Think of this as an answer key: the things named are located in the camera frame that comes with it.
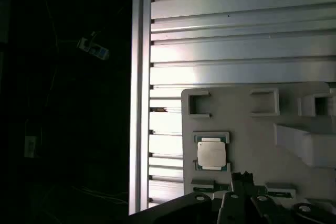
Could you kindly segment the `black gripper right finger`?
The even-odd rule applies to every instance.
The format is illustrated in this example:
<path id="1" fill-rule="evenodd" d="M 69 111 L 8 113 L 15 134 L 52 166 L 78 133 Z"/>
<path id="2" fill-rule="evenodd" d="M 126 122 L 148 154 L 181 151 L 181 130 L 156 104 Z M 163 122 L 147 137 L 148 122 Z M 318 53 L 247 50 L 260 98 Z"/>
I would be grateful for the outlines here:
<path id="1" fill-rule="evenodd" d="M 253 174 L 244 172 L 247 177 L 246 196 L 263 223 L 335 223 L 335 214 L 309 203 L 298 203 L 286 209 L 269 196 L 258 193 Z"/>

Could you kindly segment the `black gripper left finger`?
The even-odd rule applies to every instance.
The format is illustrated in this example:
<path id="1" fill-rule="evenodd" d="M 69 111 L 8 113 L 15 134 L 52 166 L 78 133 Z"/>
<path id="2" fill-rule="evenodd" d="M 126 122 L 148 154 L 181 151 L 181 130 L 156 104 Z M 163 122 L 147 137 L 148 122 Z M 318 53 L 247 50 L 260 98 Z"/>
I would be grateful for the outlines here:
<path id="1" fill-rule="evenodd" d="M 232 190 L 218 203 L 193 192 L 128 216 L 128 223 L 245 223 L 245 184 L 249 173 L 232 173 Z"/>

